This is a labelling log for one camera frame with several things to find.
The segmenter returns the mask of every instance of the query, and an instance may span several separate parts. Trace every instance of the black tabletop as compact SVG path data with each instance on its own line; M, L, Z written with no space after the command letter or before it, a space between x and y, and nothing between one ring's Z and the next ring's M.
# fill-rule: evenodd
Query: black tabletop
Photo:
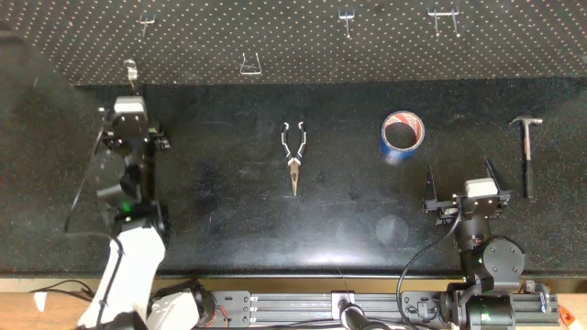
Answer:
M528 276L587 274L587 82L570 79L148 86L147 107L173 149L158 154L157 191L172 221L162 275L398 276L449 230L422 212L426 166L440 199L485 176L490 158L515 189L492 221L526 248ZM37 86L4 95L0 272L99 276L107 244L70 239L62 224L99 128L98 106L126 87ZM426 136L396 166L381 160L383 119L408 110ZM537 202L523 199L520 115L531 127ZM305 122L307 150L293 197L284 121ZM295 129L290 143L297 146ZM74 230L100 226L91 192ZM415 265L416 276L460 274L454 242Z

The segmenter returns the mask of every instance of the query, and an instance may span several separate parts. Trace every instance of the pegboard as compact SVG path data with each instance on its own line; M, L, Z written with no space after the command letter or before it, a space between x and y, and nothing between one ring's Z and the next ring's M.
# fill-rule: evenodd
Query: pegboard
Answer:
M587 75L585 0L0 0L0 19L75 85L127 83L125 59L156 84Z

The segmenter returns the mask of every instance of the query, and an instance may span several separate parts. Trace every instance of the hammer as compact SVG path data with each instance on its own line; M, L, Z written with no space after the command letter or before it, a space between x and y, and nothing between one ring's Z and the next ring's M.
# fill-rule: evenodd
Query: hammer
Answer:
M526 198L534 202L534 183L532 182L532 157L530 152L530 124L542 124L542 118L533 118L529 115L521 115L510 122L520 121L524 126L524 153L526 154L526 166L524 168L524 178L526 179Z

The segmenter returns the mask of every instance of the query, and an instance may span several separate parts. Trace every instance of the blue tape roll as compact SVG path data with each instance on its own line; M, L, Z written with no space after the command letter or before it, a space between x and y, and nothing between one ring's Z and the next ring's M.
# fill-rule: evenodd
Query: blue tape roll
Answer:
M392 143L390 143L390 141L387 140L387 137L385 136L385 128L395 123L407 124L414 130L415 144L412 147L396 148ZM402 160L410 158L414 154L415 150L422 144L422 141L424 140L424 134L424 123L417 115L409 111L398 111L392 113L385 119L382 125L381 151L383 154L383 159L388 164L395 165Z

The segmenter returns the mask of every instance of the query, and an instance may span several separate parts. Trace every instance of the pliers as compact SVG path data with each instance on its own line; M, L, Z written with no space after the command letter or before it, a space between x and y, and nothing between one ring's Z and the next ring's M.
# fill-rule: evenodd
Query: pliers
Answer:
M302 165L302 157L305 152L305 129L304 122L300 122L298 125L300 131L302 131L302 143L300 148L297 150L297 154L294 156L287 146L287 131L290 129L290 125L283 123L282 127L282 146L283 152L285 152L285 158L287 159L287 166L290 167L290 177L292 179L293 196L297 195L297 181L300 177L300 165Z

